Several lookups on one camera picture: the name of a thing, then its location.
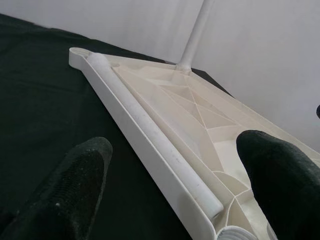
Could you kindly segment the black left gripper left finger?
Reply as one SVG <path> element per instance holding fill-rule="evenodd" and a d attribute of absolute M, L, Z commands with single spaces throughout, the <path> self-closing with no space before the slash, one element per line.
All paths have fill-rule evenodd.
<path fill-rule="evenodd" d="M 0 240 L 89 240 L 112 153 L 100 136 L 72 148 L 16 216 L 1 218 Z"/>

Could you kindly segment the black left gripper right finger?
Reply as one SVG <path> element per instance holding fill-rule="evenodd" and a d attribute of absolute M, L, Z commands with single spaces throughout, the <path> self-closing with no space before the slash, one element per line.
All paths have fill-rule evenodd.
<path fill-rule="evenodd" d="M 240 133 L 236 149 L 278 240 L 320 240 L 320 167 L 292 143 L 259 130 Z"/>

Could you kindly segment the white plastic table top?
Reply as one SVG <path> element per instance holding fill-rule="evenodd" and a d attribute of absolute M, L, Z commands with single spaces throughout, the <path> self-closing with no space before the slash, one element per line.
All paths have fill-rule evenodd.
<path fill-rule="evenodd" d="M 69 65 L 80 70 L 140 161 L 182 222 L 192 240 L 217 240 L 226 226 L 238 226 L 256 240 L 278 240 L 254 198 L 250 179 L 237 153 L 236 139 L 246 130 L 260 130 L 300 148 L 318 167 L 320 153 L 271 123 L 246 105 L 193 72 L 174 65 L 103 54 L 112 70 L 222 203 L 209 220 L 189 193 L 181 207 L 158 182 L 152 164 L 160 161 L 148 138 L 87 58 L 93 51 L 72 47 Z"/>

